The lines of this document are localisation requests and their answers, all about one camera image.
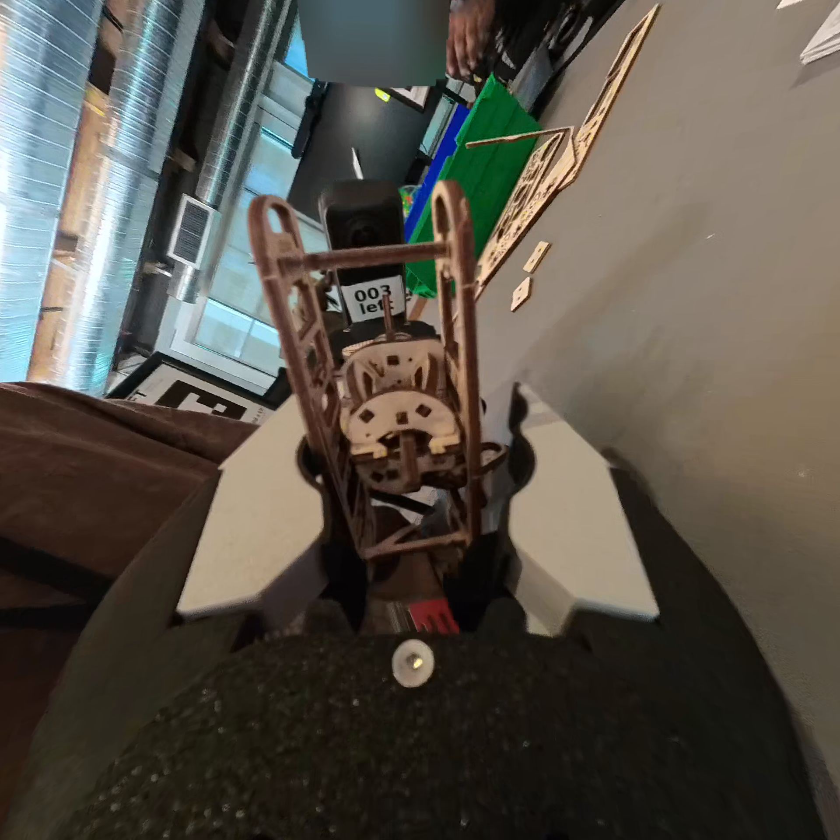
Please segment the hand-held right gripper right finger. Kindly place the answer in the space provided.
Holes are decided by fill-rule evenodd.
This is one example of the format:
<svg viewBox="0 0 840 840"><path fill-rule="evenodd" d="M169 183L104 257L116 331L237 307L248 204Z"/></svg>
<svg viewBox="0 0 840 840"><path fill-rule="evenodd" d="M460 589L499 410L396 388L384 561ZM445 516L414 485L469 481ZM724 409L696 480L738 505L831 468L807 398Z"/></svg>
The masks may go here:
<svg viewBox="0 0 840 840"><path fill-rule="evenodd" d="M581 611L658 619L607 460L525 384L511 397L511 432L526 470L509 501L507 588L527 631L557 637Z"/></svg>

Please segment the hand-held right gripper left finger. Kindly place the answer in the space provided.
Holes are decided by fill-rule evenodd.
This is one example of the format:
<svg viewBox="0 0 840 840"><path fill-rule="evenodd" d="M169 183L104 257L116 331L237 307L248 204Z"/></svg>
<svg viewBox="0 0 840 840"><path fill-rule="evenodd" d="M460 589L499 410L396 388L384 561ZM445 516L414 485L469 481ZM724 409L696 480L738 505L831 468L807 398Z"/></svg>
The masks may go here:
<svg viewBox="0 0 840 840"><path fill-rule="evenodd" d="M324 590L323 496L300 466L305 443L292 396L220 466L176 607L182 619L251 612L291 623Z"/></svg>

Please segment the wooden mechanical model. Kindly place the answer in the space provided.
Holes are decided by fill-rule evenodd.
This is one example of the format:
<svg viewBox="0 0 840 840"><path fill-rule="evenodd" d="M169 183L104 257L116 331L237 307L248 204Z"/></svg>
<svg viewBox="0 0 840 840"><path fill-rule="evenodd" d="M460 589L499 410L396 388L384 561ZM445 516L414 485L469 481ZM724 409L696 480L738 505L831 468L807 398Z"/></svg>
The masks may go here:
<svg viewBox="0 0 840 840"><path fill-rule="evenodd" d="M458 564L482 533L485 477L507 455L482 435L476 256L469 203L453 181L432 195L433 239L307 254L291 206L262 195L248 237L308 446L368 564L442 552ZM379 334L336 361L312 270L434 259L440 335L396 328L384 294Z"/></svg>

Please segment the grey desk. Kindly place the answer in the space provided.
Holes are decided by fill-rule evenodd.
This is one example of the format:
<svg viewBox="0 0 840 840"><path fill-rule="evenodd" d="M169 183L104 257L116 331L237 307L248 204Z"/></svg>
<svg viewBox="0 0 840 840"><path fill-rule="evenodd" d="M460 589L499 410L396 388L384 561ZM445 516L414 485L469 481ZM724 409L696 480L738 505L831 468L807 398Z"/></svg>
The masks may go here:
<svg viewBox="0 0 840 840"><path fill-rule="evenodd" d="M489 409L525 382L616 456L757 644L805 777L747 783L761 838L838 838L838 54L800 62L836 3L662 2L478 303Z"/></svg>

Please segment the blue plastic board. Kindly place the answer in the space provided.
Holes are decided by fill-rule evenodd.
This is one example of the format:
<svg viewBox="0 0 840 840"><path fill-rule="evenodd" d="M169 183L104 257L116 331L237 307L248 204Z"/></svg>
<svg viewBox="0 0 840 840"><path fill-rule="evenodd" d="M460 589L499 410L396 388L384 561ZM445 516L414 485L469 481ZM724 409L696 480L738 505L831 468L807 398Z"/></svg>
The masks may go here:
<svg viewBox="0 0 840 840"><path fill-rule="evenodd" d="M421 217L427 207L428 200L434 189L434 184L438 180L438 177L441 176L447 160L457 151L457 137L468 116L469 108L467 106L462 104L455 105L454 113L450 117L440 141L437 143L436 151L432 162L427 168L427 173L413 195L412 208L404 221L406 242L410 241L412 236L421 227Z"/></svg>

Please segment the glass window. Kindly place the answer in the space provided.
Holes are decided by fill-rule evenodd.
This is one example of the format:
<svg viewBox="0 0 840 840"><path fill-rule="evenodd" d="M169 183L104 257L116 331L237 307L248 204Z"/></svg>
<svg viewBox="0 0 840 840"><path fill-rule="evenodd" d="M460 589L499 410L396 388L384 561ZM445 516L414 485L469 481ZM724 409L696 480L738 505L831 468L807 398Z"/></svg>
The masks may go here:
<svg viewBox="0 0 840 840"><path fill-rule="evenodd" d="M196 300L167 303L158 342L159 350L253 392L268 388L281 359L250 252L247 210L258 195L288 196L299 165L292 146L313 85L298 26L278 56L246 123Z"/></svg>

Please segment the black and white framed poster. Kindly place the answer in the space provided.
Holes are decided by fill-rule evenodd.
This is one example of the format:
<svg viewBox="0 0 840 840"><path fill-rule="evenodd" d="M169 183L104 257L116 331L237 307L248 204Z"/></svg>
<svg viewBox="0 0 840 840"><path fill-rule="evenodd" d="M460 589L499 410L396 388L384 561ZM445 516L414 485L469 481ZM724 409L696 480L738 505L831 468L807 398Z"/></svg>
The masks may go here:
<svg viewBox="0 0 840 840"><path fill-rule="evenodd" d="M261 425L276 408L249 389L161 352L114 372L105 398Z"/></svg>

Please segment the green plastic box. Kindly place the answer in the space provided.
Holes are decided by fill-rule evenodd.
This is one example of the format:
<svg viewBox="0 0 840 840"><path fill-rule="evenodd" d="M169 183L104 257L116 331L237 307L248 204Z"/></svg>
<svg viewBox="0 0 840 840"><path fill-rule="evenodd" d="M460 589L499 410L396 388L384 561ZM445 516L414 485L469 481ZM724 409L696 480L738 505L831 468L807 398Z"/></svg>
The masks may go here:
<svg viewBox="0 0 840 840"><path fill-rule="evenodd" d="M496 144L473 150L466 149L465 143L540 129L536 120L510 94L507 86L495 76L489 76L458 133L457 151L447 160L436 181L458 183L467 198L476 257L480 256L507 204L536 140ZM421 217L421 227L407 243L424 243L433 237L431 195Z"/></svg>

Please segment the wide wooden puzzle sheet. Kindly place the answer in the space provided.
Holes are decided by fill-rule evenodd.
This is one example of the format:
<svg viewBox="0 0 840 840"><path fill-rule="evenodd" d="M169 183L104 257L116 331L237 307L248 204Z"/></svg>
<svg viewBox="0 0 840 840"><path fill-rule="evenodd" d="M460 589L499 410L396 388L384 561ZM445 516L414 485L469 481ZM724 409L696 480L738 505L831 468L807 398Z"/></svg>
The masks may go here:
<svg viewBox="0 0 840 840"><path fill-rule="evenodd" d="M575 127L562 127L550 132L532 151L478 258L477 297L575 173L575 135Z"/></svg>

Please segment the white air vent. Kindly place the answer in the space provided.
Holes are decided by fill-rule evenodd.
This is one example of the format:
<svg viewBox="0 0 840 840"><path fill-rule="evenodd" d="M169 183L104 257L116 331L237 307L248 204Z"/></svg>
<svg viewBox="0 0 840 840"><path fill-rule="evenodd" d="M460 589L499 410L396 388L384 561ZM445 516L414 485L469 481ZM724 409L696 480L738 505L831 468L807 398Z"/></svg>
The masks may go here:
<svg viewBox="0 0 840 840"><path fill-rule="evenodd" d="M166 258L189 268L200 269L218 216L218 210L193 196L181 195L174 227L165 251Z"/></svg>

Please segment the thin wooden strip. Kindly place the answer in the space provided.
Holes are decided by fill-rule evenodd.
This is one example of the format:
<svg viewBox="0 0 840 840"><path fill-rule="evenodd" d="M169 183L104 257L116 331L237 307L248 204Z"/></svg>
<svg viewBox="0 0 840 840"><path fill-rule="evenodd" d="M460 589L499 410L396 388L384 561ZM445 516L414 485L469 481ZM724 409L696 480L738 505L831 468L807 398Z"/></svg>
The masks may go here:
<svg viewBox="0 0 840 840"><path fill-rule="evenodd" d="M556 135L565 135L568 133L572 133L574 131L574 126L570 127L560 127L556 129L543 129L539 131L532 131L526 133L516 133L516 134L509 134L498 136L495 138L488 138L482 140L472 140L467 141L465 143L465 148L468 150L473 150L485 146L496 145L496 144L514 144L526 140L537 140L541 138L550 138Z"/></svg>

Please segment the long wooden puzzle sheet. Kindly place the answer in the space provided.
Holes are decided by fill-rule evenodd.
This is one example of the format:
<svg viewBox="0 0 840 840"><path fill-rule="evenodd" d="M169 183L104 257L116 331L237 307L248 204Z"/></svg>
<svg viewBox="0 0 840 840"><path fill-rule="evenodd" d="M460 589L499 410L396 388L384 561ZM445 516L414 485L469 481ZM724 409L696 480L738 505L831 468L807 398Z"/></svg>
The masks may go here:
<svg viewBox="0 0 840 840"><path fill-rule="evenodd" d="M659 3L654 5L625 37L597 98L574 136L574 163L563 186L573 183L580 173L661 7Z"/></svg>

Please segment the white paper sheet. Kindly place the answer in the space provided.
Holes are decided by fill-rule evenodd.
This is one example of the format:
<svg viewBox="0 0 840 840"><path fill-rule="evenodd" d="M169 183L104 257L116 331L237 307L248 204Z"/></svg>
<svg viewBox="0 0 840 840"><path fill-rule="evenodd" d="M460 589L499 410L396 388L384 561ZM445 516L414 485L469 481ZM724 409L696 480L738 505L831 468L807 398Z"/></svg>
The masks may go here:
<svg viewBox="0 0 840 840"><path fill-rule="evenodd" d="M818 60L839 52L839 3L832 8L800 54L800 62L807 67Z"/></svg>

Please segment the narrow silver air duct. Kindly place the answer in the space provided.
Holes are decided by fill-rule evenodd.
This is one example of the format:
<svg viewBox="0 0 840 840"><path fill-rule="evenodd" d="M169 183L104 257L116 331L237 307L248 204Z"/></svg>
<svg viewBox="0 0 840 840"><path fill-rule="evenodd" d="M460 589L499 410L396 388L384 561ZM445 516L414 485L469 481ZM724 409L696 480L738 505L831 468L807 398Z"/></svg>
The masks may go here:
<svg viewBox="0 0 840 840"><path fill-rule="evenodd" d="M279 44L298 10L294 1L252 1L234 48L194 197L218 210L245 143L249 120L262 96Z"/></svg>

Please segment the wide silver air duct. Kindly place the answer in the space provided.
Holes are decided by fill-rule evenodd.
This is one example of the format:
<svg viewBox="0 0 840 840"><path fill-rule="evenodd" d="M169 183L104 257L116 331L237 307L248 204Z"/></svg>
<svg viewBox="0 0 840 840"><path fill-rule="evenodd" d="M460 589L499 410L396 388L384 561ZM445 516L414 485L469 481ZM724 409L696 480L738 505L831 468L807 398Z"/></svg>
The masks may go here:
<svg viewBox="0 0 840 840"><path fill-rule="evenodd" d="M30 371L104 2L2 2L2 382L101 396L204 2L128 2L56 348Z"/></svg>

